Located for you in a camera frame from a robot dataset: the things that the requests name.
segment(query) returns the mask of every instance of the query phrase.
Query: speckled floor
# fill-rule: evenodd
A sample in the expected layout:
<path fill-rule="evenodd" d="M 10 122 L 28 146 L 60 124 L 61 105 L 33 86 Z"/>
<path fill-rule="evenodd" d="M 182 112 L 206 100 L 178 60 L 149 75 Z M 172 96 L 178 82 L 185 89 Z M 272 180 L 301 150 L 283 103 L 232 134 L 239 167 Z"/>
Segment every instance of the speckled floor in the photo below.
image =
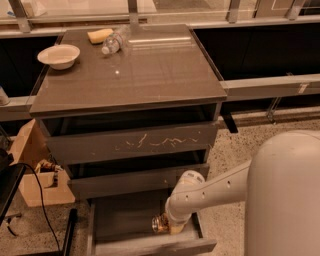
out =
<path fill-rule="evenodd" d="M 221 122 L 217 140 L 209 162 L 209 179 L 250 159 L 268 138 L 288 130 L 320 129 L 320 108 L 276 112 L 277 124 L 268 122 L 264 113 L 234 115 L 239 133 L 230 134 Z M 79 219 L 75 227 L 70 255 L 86 255 L 89 206 L 86 202 L 47 207 L 48 217 L 62 247 L 65 228 L 71 208 L 78 209 Z M 244 209 L 245 203 L 207 208 L 201 211 L 207 236 L 218 244 L 210 256 L 244 255 Z M 11 222 L 19 235 L 13 237 L 3 223 L 0 227 L 0 255 L 21 255 L 56 249 L 56 244 L 46 225 L 40 207 L 28 208 L 18 192 L 9 209 L 10 213 L 21 211 L 22 218 Z"/>

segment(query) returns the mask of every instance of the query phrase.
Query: brown cardboard box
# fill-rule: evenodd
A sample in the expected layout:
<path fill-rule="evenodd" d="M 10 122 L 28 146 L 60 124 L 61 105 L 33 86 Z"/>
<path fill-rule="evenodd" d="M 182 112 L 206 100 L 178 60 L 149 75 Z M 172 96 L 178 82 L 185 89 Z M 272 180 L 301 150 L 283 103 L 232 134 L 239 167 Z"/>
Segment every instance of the brown cardboard box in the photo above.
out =
<path fill-rule="evenodd" d="M 48 159 L 49 151 L 45 144 L 45 138 L 35 120 L 21 127 L 9 153 L 12 153 L 14 163 L 27 163 L 33 168 L 36 168 L 42 159 Z M 75 201 L 75 197 L 67 185 L 69 176 L 65 171 L 58 172 L 58 184 L 55 187 L 50 187 L 53 185 L 54 172 L 37 175 L 42 187 L 45 205 Z M 29 207 L 41 206 L 39 185 L 34 174 L 28 169 L 20 182 L 19 190 Z"/>

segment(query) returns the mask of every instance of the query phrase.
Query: countertop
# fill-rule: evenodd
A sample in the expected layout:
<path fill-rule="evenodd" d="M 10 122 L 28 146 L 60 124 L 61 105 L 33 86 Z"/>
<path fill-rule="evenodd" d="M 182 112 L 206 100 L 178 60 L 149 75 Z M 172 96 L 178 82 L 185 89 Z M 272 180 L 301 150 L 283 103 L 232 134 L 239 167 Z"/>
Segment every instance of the countertop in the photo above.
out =
<path fill-rule="evenodd" d="M 33 117 L 120 112 L 223 101 L 226 93 L 185 25 L 154 26 L 105 56 L 87 30 L 67 31 L 79 47 L 73 67 L 49 68 L 30 109 Z"/>

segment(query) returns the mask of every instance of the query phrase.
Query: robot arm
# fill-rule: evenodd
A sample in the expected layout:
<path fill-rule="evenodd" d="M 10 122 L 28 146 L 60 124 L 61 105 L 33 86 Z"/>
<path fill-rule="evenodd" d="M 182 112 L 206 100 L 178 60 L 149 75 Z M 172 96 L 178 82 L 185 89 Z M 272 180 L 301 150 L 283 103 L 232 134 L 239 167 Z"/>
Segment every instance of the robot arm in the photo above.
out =
<path fill-rule="evenodd" d="M 201 209 L 244 201 L 250 163 L 247 161 L 208 182 L 198 172 L 184 172 L 166 202 L 170 232 L 179 233 L 191 214 Z"/>
<path fill-rule="evenodd" d="M 243 200 L 247 256 L 319 255 L 320 132 L 279 134 L 251 162 L 208 182 L 187 171 L 153 227 L 179 233 L 191 213 Z"/>

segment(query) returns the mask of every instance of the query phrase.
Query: sponge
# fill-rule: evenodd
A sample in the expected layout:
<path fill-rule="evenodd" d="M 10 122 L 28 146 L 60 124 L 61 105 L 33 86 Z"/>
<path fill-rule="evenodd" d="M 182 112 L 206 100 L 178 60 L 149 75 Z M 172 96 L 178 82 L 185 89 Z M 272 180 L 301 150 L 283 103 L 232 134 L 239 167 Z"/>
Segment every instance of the sponge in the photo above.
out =
<path fill-rule="evenodd" d="M 101 44 L 110 34 L 113 33 L 112 29 L 100 29 L 93 32 L 88 32 L 89 40 L 92 44 Z"/>

